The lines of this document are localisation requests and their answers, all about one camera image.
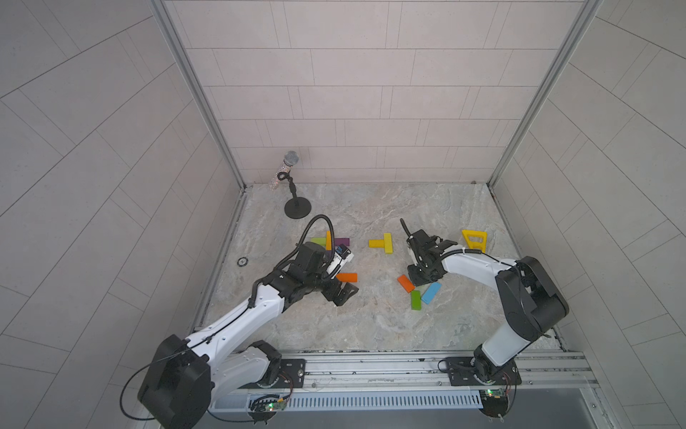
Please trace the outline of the yellow triangle frame piece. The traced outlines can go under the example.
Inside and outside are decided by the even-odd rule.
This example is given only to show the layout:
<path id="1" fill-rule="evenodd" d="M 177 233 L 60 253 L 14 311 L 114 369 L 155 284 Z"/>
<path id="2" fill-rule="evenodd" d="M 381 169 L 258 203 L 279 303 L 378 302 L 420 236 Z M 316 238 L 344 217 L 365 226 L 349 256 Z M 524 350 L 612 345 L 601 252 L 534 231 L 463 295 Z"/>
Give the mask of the yellow triangle frame piece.
<path id="1" fill-rule="evenodd" d="M 466 246 L 470 250 L 480 250 L 482 253 L 487 251 L 488 234 L 482 231 L 462 230 Z"/>

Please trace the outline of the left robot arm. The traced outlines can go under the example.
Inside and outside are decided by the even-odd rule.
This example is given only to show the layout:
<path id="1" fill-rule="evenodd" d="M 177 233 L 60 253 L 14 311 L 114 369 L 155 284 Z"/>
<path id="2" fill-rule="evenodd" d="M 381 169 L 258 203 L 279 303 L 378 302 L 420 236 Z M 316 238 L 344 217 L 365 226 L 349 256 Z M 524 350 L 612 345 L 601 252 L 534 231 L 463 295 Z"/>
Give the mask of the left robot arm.
<path id="1" fill-rule="evenodd" d="M 282 355 L 266 341 L 237 348 L 260 327 L 312 292 L 335 306 L 354 296 L 356 286 L 338 274 L 353 259 L 340 245 L 332 250 L 305 242 L 291 258 L 257 280 L 249 298 L 223 317 L 185 338 L 172 334 L 144 369 L 138 400 L 164 428 L 192 428 L 223 393 L 247 384 L 274 384 Z"/>

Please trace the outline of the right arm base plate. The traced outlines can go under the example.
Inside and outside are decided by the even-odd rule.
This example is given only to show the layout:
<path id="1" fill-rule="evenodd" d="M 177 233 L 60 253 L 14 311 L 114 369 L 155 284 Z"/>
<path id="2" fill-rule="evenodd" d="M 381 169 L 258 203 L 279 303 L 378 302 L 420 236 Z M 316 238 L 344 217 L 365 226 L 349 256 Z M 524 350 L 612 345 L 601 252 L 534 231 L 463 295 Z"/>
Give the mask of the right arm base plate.
<path id="1" fill-rule="evenodd" d="M 438 364 L 452 386 L 516 386 L 522 383 L 516 361 L 494 366 L 485 357 L 446 357 Z"/>

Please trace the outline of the microphone on black stand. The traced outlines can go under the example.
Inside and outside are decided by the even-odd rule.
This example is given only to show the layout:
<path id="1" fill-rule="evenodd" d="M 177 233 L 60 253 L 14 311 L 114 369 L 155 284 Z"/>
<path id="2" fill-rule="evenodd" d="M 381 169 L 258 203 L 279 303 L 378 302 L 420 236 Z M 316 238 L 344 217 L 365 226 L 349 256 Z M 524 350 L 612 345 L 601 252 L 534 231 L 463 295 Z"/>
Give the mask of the microphone on black stand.
<path id="1" fill-rule="evenodd" d="M 311 213 L 312 206 L 307 198 L 298 196 L 298 188 L 290 172 L 299 161 L 296 151 L 289 151 L 284 155 L 282 166 L 277 171 L 272 186 L 276 189 L 280 183 L 287 182 L 291 198 L 284 205 L 284 213 L 290 219 L 302 219 Z"/>

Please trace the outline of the red-orange block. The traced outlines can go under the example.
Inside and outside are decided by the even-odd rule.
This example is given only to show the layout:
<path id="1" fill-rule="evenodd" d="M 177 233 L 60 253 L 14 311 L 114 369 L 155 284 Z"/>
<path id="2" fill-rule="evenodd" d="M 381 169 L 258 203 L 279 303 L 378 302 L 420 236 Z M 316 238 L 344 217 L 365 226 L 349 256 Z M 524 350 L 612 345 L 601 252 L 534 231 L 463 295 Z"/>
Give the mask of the red-orange block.
<path id="1" fill-rule="evenodd" d="M 398 283 L 407 293 L 411 293 L 416 289 L 416 286 L 414 286 L 414 284 L 405 275 L 398 277 Z"/>

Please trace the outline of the orange long block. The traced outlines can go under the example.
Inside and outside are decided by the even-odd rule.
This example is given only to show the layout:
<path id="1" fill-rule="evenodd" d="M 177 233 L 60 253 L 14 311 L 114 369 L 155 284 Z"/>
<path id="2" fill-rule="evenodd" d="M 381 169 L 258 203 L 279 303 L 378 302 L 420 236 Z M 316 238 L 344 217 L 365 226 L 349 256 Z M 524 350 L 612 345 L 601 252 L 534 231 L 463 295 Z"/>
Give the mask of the orange long block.
<path id="1" fill-rule="evenodd" d="M 336 278 L 341 282 L 351 282 L 351 283 L 358 282 L 358 274 L 357 273 L 338 273 Z"/>

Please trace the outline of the circuit board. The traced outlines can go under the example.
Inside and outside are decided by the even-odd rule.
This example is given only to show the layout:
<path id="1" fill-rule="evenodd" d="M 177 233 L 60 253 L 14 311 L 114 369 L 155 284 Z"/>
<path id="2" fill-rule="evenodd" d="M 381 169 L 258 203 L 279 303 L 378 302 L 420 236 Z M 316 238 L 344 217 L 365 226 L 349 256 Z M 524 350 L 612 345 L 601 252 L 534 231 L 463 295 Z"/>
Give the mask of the circuit board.
<path id="1" fill-rule="evenodd" d="M 280 411 L 288 407 L 289 401 L 279 395 L 264 395 L 252 400 L 248 405 L 248 414 L 252 420 L 257 422 L 267 422 Z"/>
<path id="2" fill-rule="evenodd" d="M 482 402 L 480 412 L 488 418 L 503 419 L 510 410 L 510 400 L 505 390 L 487 389 L 479 391 Z"/>

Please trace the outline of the left circuit board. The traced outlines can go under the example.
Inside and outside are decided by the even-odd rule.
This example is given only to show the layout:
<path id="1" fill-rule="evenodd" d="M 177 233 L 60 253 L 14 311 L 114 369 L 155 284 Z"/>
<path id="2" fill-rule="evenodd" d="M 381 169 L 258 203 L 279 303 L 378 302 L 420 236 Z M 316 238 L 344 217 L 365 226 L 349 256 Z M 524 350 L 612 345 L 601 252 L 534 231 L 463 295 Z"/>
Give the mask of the left circuit board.
<path id="1" fill-rule="evenodd" d="M 252 400 L 248 405 L 248 414 L 252 420 L 257 422 L 267 422 L 280 411 L 288 407 L 289 401 L 279 395 L 264 395 Z"/>

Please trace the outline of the light blue block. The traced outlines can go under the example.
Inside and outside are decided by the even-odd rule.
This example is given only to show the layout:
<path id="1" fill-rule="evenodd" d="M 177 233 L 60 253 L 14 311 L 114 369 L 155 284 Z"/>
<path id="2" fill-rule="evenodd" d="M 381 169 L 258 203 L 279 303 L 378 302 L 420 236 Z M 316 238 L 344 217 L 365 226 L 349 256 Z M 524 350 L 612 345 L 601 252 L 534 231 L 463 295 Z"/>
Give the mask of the light blue block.
<path id="1" fill-rule="evenodd" d="M 437 293 L 441 290 L 441 284 L 439 282 L 431 283 L 421 296 L 421 300 L 424 304 L 430 304 Z"/>

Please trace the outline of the yellow long block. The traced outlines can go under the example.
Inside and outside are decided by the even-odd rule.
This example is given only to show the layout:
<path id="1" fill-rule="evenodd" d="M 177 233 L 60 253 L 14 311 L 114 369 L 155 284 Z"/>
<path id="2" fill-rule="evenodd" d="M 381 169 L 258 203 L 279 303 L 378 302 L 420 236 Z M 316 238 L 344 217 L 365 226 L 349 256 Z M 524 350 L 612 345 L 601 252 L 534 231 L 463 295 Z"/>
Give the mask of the yellow long block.
<path id="1" fill-rule="evenodd" d="M 393 242 L 392 242 L 392 237 L 389 232 L 385 232 L 383 234 L 383 243 L 384 243 L 384 252 L 386 254 L 392 254 L 393 253 Z"/>

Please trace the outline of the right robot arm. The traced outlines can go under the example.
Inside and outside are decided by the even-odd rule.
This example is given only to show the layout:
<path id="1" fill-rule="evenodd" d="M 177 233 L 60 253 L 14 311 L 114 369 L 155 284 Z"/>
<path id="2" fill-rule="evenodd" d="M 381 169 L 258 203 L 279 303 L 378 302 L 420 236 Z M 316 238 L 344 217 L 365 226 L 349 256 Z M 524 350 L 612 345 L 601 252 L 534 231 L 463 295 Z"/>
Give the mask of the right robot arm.
<path id="1" fill-rule="evenodd" d="M 407 271 L 415 286 L 451 273 L 498 293 L 506 321 L 477 347 L 466 368 L 482 384 L 493 383 L 512 359 L 569 314 L 563 294 L 534 257 L 498 259 L 423 230 L 407 232 L 407 245 L 413 257 Z"/>

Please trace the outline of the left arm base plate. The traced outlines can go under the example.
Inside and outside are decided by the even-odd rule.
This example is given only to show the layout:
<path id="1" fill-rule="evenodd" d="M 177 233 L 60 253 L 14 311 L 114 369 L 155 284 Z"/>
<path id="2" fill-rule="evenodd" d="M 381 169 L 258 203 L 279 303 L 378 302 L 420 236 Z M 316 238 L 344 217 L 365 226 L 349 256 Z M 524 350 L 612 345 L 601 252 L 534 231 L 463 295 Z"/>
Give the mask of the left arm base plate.
<path id="1" fill-rule="evenodd" d="M 257 389 L 290 389 L 302 388 L 305 379 L 307 361 L 305 359 L 282 359 L 278 370 L 273 371 L 275 379 L 264 379 L 253 384 L 249 388 Z"/>

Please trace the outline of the aluminium rail frame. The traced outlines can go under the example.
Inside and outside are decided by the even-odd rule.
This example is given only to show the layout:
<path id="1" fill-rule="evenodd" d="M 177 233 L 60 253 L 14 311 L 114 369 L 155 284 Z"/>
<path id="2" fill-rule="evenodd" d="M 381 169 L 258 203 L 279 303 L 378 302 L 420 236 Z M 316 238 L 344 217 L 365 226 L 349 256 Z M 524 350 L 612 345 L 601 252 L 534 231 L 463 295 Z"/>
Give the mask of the aluminium rail frame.
<path id="1" fill-rule="evenodd" d="M 533 390 L 578 390 L 590 399 L 598 388 L 596 375 L 580 352 L 533 351 L 514 359 L 522 383 L 510 386 L 452 386 L 438 364 L 449 357 L 470 357 L 465 352 L 298 352 L 282 359 L 305 359 L 302 388 L 257 389 L 244 385 L 223 393 L 207 413 L 226 418 L 232 412 L 248 413 L 248 405 L 264 395 L 289 401 L 278 412 L 405 411 L 477 409 L 479 391 L 502 389 L 514 402 Z"/>

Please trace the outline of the right circuit board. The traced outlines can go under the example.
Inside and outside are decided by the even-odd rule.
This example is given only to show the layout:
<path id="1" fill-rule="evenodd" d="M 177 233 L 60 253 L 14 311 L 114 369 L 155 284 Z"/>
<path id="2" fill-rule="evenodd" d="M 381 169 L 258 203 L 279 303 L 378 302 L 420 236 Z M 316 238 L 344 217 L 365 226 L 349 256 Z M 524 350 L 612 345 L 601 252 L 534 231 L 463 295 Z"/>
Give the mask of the right circuit board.
<path id="1" fill-rule="evenodd" d="M 510 400 L 505 390 L 487 389 L 479 391 L 482 402 L 480 412 L 488 418 L 503 419 L 510 410 Z"/>

